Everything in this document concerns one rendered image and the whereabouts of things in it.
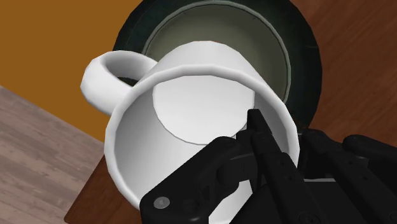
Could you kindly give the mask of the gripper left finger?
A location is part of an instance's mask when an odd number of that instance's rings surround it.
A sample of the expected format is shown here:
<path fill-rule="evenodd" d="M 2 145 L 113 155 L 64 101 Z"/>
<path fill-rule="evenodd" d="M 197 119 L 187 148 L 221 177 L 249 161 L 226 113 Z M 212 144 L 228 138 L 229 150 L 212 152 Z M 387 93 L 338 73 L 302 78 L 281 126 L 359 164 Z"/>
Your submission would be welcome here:
<path fill-rule="evenodd" d="M 230 224 L 271 224 L 264 190 L 282 224 L 314 224 L 307 185 L 258 109 L 248 111 L 247 130 L 236 139 L 216 138 L 150 190 L 139 205 L 142 224 L 209 224 L 245 180 L 254 183 L 253 195 Z"/>

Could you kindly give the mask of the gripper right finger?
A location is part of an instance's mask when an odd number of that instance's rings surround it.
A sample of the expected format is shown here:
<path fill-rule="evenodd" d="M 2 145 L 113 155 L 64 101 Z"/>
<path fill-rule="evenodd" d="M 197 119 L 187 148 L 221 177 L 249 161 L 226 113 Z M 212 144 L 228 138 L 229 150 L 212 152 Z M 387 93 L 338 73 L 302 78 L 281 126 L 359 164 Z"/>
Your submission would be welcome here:
<path fill-rule="evenodd" d="M 302 133 L 301 144 L 306 161 L 299 166 L 307 179 L 330 174 L 368 224 L 397 224 L 397 187 L 359 161 L 364 157 L 372 165 L 397 171 L 397 148 L 362 135 L 338 143 L 315 129 Z"/>

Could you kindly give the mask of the white mug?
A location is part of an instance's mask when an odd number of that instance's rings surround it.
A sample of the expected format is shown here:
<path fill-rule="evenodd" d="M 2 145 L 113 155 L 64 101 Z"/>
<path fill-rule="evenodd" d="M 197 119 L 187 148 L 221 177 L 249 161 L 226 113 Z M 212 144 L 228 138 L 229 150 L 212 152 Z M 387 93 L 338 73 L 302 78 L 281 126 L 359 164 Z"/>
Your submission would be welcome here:
<path fill-rule="evenodd" d="M 264 76 L 288 75 L 285 48 L 248 56 L 213 41 L 176 47 L 160 60 L 117 50 L 93 59 L 81 92 L 110 116 L 104 154 L 118 191 L 134 207 L 205 145 L 233 137 L 259 109 L 280 149 L 297 162 L 296 125 Z"/>

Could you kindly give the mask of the dark green bowl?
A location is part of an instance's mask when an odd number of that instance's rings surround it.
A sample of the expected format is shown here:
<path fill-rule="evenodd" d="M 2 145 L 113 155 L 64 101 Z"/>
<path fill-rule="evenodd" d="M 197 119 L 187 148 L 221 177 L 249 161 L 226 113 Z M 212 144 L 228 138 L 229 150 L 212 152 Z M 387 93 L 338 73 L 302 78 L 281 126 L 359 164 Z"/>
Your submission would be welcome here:
<path fill-rule="evenodd" d="M 191 41 L 237 50 L 283 100 L 296 126 L 310 125 L 323 70 L 312 29 L 291 0 L 142 0 L 114 48 L 159 60 Z"/>

